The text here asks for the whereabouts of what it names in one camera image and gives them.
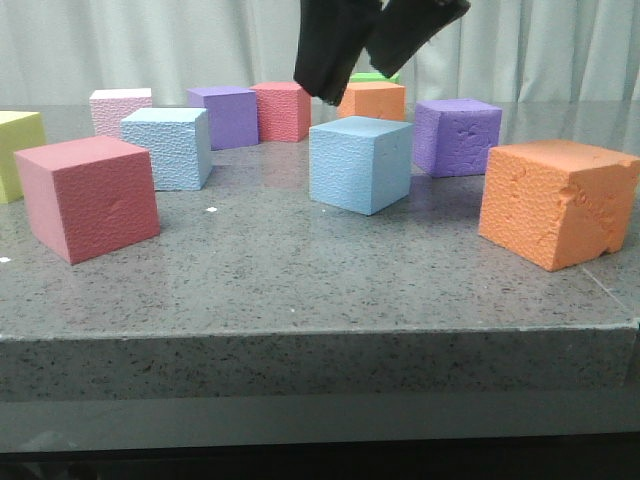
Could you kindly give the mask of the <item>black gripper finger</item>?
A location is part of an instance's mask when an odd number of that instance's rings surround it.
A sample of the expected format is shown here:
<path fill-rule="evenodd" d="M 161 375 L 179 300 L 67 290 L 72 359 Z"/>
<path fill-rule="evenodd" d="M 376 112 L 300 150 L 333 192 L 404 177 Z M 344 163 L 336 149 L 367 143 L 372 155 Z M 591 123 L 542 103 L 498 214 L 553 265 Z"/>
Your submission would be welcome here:
<path fill-rule="evenodd" d="M 465 0 L 389 1 L 365 43 L 370 64 L 390 78 L 434 35 L 463 17 Z"/>
<path fill-rule="evenodd" d="M 294 81 L 339 105 L 381 10 L 380 1 L 302 1 Z"/>

